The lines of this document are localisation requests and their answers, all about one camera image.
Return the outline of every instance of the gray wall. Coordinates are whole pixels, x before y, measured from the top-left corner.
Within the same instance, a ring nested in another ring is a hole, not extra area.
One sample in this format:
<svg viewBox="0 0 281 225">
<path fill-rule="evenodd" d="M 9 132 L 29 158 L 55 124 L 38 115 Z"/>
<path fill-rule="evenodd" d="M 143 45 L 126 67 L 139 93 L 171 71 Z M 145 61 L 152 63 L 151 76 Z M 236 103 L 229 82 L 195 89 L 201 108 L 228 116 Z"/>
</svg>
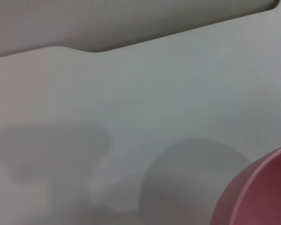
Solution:
<svg viewBox="0 0 281 225">
<path fill-rule="evenodd" d="M 52 45 L 106 51 L 274 5 L 275 0 L 0 0 L 0 56 Z"/>
</svg>

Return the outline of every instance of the white table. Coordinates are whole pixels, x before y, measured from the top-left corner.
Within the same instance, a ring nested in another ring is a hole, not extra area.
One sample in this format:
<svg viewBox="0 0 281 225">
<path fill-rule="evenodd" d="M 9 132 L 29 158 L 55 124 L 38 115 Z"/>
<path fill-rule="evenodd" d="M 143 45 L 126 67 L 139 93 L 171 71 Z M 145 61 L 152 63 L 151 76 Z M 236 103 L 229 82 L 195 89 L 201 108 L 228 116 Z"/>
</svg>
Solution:
<svg viewBox="0 0 281 225">
<path fill-rule="evenodd" d="M 109 52 L 0 58 L 0 225 L 142 224 L 147 171 L 148 225 L 207 225 L 228 181 L 279 146 L 281 4 Z"/>
</svg>

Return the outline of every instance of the white surface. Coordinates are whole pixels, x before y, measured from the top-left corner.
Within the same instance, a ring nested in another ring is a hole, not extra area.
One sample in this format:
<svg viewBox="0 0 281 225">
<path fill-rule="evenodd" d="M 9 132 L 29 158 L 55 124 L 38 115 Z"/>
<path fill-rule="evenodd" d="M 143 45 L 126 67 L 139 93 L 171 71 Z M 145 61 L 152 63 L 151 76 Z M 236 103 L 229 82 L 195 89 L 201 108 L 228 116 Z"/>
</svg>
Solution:
<svg viewBox="0 0 281 225">
<path fill-rule="evenodd" d="M 279 146 L 281 4 L 110 52 L 0 59 L 0 225 L 142 223 L 143 180 L 148 225 L 168 203 L 207 225 L 228 181 Z M 160 187 L 171 197 L 148 212 Z"/>
<path fill-rule="evenodd" d="M 0 0 L 0 56 L 106 51 L 272 8 L 275 0 Z"/>
</svg>

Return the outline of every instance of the pink object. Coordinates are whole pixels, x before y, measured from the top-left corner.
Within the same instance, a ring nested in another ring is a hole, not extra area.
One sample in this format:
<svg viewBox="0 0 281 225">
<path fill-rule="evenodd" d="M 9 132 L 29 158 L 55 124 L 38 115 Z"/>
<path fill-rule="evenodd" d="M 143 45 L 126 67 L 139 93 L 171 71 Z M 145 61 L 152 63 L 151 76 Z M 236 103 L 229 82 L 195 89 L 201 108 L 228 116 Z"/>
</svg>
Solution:
<svg viewBox="0 0 281 225">
<path fill-rule="evenodd" d="M 211 225 L 281 225 L 281 148 L 252 163 L 229 183 Z"/>
</svg>

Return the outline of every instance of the pink cup rim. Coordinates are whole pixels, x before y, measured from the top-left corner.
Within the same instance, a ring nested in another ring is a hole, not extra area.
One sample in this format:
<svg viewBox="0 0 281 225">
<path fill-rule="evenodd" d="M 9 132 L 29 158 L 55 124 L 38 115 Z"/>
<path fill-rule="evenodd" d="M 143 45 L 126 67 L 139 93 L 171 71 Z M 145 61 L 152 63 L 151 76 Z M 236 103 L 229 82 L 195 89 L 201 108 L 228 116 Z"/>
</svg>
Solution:
<svg viewBox="0 0 281 225">
<path fill-rule="evenodd" d="M 253 183 L 254 179 L 258 176 L 258 174 L 260 173 L 260 171 L 267 166 L 274 158 L 276 158 L 277 156 L 281 155 L 281 147 L 276 149 L 269 157 L 267 157 L 256 169 L 255 171 L 251 174 L 251 176 L 248 178 L 248 180 L 246 181 L 243 189 L 241 190 L 236 203 L 234 205 L 232 214 L 231 214 L 231 218 L 230 218 L 230 222 L 229 225 L 233 225 L 236 219 L 236 215 L 238 212 L 238 209 L 240 207 L 240 204 L 247 192 L 247 190 L 249 189 L 249 187 L 251 186 L 251 184 Z"/>
</svg>

